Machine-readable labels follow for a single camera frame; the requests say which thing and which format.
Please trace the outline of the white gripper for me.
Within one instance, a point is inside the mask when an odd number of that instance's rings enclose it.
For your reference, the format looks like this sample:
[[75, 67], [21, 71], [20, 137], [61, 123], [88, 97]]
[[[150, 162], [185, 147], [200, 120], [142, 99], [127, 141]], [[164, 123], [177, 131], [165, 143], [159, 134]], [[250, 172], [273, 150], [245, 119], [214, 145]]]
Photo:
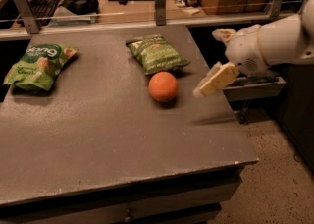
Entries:
[[236, 81], [239, 72], [247, 76], [264, 75], [269, 65], [262, 56], [259, 45], [260, 25], [235, 31], [216, 29], [213, 37], [225, 43], [225, 55], [230, 62], [217, 62], [193, 91], [195, 98], [207, 97]]

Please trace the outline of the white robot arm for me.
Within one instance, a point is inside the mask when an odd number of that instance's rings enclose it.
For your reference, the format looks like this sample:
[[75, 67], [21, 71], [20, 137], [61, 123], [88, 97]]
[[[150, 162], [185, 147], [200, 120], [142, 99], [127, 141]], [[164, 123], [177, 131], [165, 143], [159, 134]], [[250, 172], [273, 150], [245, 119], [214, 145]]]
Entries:
[[266, 25], [239, 31], [216, 29], [212, 35], [226, 46], [226, 64], [217, 62], [193, 91], [195, 98], [211, 95], [236, 81], [240, 74], [265, 76], [271, 66], [314, 63], [314, 0], [300, 13]]

